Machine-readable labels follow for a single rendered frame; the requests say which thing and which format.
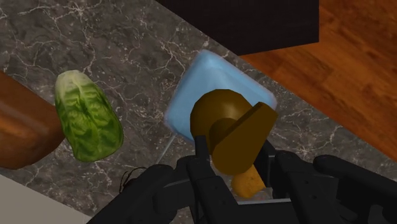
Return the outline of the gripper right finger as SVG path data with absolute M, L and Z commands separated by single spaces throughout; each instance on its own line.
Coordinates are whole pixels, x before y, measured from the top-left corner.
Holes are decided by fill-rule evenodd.
M 300 224 L 397 224 L 397 182 L 339 157 L 306 162 L 265 141 L 254 167 Z

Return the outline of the brown wooden bowl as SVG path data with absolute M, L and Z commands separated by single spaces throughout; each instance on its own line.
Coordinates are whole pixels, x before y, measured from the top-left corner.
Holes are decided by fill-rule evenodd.
M 0 71 L 0 167 L 32 165 L 64 138 L 55 106 Z

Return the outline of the small orange potato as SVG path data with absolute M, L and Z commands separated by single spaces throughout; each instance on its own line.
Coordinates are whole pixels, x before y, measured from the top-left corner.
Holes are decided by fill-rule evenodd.
M 264 189 L 265 184 L 255 166 L 252 165 L 246 172 L 232 178 L 231 187 L 237 196 L 248 199 Z

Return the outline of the light blue square container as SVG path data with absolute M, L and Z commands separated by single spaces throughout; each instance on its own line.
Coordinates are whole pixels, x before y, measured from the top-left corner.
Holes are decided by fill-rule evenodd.
M 264 102 L 277 107 L 274 94 L 219 55 L 202 50 L 184 73 L 164 114 L 164 122 L 174 133 L 193 141 L 190 114 L 194 104 L 215 89 L 230 89 L 251 105 Z

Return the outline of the green lettuce head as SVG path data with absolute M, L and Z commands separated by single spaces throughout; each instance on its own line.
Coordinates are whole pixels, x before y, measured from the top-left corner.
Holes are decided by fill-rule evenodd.
M 75 159 L 95 162 L 123 145 L 123 128 L 108 98 L 85 73 L 65 71 L 55 82 L 55 107 Z

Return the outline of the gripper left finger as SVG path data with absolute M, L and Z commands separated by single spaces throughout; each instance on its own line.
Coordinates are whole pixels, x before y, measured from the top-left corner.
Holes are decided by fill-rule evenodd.
M 205 136 L 195 138 L 195 154 L 177 166 L 157 164 L 122 190 L 87 224 L 170 224 L 178 210 L 189 207 L 194 224 L 232 224 L 239 205 L 209 161 Z

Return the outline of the brown wooden tool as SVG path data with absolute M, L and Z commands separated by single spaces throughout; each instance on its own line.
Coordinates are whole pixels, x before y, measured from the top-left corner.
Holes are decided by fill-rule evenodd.
M 216 89 L 194 104 L 190 132 L 205 136 L 214 166 L 234 176 L 253 165 L 277 117 L 264 102 L 253 106 L 237 92 Z

